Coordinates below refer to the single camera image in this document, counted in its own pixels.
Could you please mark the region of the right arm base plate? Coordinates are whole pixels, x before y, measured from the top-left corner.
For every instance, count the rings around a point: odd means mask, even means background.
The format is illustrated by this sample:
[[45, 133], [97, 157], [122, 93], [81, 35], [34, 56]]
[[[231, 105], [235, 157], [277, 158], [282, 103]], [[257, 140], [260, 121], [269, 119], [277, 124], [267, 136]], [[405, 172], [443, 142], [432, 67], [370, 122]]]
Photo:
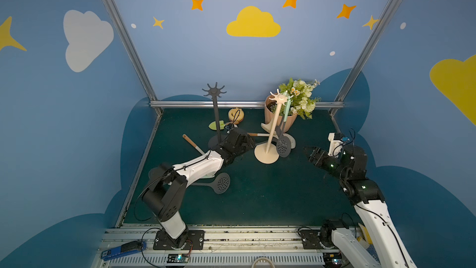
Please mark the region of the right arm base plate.
[[301, 243], [304, 249], [333, 249], [335, 246], [328, 241], [321, 240], [318, 230], [309, 228], [301, 228], [297, 231], [301, 238]]

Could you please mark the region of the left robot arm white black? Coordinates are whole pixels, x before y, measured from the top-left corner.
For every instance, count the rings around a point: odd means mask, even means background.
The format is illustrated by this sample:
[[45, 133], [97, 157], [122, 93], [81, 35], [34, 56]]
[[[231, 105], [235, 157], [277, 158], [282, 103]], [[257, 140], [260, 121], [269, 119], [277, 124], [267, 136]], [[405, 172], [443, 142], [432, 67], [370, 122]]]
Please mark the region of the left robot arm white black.
[[188, 227], [179, 213], [187, 187], [255, 147], [254, 139], [245, 130], [236, 128], [204, 155], [172, 166], [162, 163], [152, 170], [139, 198], [161, 224], [167, 245], [181, 249], [188, 239]]

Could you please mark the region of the cream utensil rack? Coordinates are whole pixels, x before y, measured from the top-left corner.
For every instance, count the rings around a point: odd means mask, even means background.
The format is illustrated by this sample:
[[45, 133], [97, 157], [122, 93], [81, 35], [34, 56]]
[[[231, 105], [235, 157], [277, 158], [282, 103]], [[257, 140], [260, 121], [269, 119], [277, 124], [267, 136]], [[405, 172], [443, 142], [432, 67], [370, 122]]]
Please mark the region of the cream utensil rack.
[[278, 89], [277, 94], [271, 93], [270, 100], [276, 102], [276, 111], [274, 113], [274, 118], [271, 122], [268, 141], [266, 144], [263, 143], [263, 144], [257, 145], [254, 150], [254, 155], [256, 159], [264, 164], [272, 164], [276, 162], [280, 157], [280, 155], [277, 152], [276, 145], [272, 143], [272, 140], [275, 134], [275, 129], [276, 129], [279, 115], [280, 115], [281, 107], [284, 103], [287, 102], [288, 98], [286, 97], [285, 94], [281, 94], [280, 90]]

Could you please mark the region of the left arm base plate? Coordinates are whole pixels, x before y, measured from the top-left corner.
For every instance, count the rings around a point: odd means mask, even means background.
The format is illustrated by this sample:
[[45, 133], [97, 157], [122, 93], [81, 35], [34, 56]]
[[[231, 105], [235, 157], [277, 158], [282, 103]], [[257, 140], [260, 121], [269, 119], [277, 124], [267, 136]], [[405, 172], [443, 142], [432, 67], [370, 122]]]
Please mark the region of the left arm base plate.
[[185, 230], [178, 238], [171, 238], [165, 230], [157, 232], [154, 250], [202, 250], [205, 232], [203, 230]]

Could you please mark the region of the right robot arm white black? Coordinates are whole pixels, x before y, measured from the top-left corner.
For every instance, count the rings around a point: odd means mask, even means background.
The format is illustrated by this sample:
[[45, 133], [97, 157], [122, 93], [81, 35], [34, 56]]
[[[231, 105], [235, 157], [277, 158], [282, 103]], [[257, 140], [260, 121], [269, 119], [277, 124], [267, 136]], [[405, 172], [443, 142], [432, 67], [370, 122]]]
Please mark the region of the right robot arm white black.
[[359, 146], [344, 147], [337, 157], [316, 146], [304, 148], [308, 161], [336, 177], [356, 213], [366, 227], [378, 260], [363, 248], [343, 222], [326, 220], [321, 227], [320, 244], [336, 247], [355, 268], [415, 268], [390, 217], [379, 186], [366, 177], [368, 155]]

